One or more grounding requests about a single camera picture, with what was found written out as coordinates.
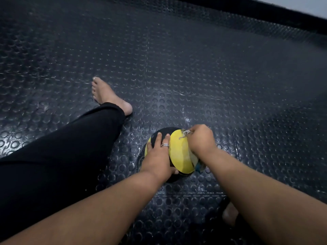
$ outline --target black baseboard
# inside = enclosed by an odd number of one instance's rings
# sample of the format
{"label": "black baseboard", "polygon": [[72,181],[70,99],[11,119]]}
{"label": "black baseboard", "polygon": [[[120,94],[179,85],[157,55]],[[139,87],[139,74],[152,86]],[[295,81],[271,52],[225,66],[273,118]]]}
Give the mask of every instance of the black baseboard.
{"label": "black baseboard", "polygon": [[327,35],[327,20],[257,0],[180,0]]}

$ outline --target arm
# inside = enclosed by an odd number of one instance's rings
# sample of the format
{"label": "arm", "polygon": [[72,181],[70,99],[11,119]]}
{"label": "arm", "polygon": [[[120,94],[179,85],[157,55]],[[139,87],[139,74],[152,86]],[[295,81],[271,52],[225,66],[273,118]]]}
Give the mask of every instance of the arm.
{"label": "arm", "polygon": [[215,145],[205,125],[189,146],[210,168],[231,202],[267,244],[327,244],[327,205],[240,163]]}
{"label": "arm", "polygon": [[[164,143],[169,143],[169,136]],[[160,145],[158,134],[155,147],[148,144],[139,173],[51,215],[2,244],[118,244],[161,185],[176,173],[169,165],[168,148]]]}

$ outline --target forearm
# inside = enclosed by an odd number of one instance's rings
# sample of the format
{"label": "forearm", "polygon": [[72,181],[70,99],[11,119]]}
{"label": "forearm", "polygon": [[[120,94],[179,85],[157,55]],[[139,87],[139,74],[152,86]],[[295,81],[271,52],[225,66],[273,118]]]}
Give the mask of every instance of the forearm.
{"label": "forearm", "polygon": [[203,161],[268,244],[326,244],[327,205],[216,149]]}
{"label": "forearm", "polygon": [[51,215],[3,244],[118,244],[161,184],[151,173],[137,173]]}

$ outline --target cloth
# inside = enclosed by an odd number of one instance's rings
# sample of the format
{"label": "cloth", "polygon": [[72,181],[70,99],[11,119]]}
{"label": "cloth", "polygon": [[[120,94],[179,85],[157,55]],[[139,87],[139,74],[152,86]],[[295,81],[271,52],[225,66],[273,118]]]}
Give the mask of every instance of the cloth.
{"label": "cloth", "polygon": [[0,241],[93,194],[124,119],[103,103],[0,159]]}

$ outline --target left arm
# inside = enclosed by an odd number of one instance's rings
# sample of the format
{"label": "left arm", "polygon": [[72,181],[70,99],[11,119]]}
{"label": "left arm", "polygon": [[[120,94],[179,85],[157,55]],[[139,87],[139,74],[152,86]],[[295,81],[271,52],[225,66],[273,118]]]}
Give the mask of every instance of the left arm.
{"label": "left arm", "polygon": [[[169,143],[166,136],[164,143]],[[167,147],[148,144],[139,173],[51,215],[4,241],[9,244],[118,244],[161,185],[176,172]]]}

